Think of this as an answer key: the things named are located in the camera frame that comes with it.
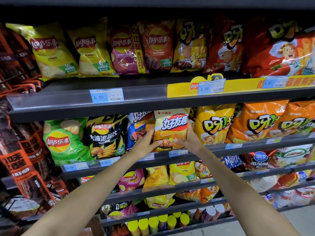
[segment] yellow can lid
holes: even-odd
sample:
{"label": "yellow can lid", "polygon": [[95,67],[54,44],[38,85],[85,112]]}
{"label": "yellow can lid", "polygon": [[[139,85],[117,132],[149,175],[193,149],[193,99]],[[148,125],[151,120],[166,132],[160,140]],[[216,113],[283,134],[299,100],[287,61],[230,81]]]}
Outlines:
{"label": "yellow can lid", "polygon": [[159,219],[159,221],[164,223],[167,221],[167,217],[168,217],[168,215],[160,215],[160,216],[158,216],[158,219]]}
{"label": "yellow can lid", "polygon": [[137,228],[138,228],[138,221],[137,220],[128,222],[128,229],[130,232],[136,231]]}
{"label": "yellow can lid", "polygon": [[176,221],[176,218],[174,215],[170,215],[168,218],[167,218],[167,224],[171,227],[175,227],[177,221]]}
{"label": "yellow can lid", "polygon": [[181,214],[180,221],[183,225],[189,224],[189,216],[187,214]]}
{"label": "yellow can lid", "polygon": [[181,212],[173,213],[173,215],[174,215],[176,218],[179,218],[180,215],[181,215]]}
{"label": "yellow can lid", "polygon": [[140,219],[138,224],[141,230],[146,230],[149,226],[149,221],[148,219]]}
{"label": "yellow can lid", "polygon": [[149,218],[149,225],[152,228],[156,228],[158,226],[158,217],[155,216],[155,217]]}

